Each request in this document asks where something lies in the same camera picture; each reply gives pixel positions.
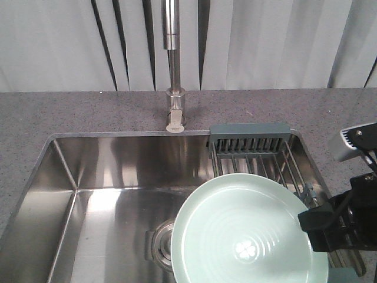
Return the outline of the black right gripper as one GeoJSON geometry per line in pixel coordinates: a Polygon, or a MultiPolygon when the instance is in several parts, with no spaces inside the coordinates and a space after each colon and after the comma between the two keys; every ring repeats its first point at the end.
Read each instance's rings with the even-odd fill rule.
{"type": "Polygon", "coordinates": [[[297,216],[315,252],[376,250],[376,174],[349,181],[351,189],[297,216]]]}

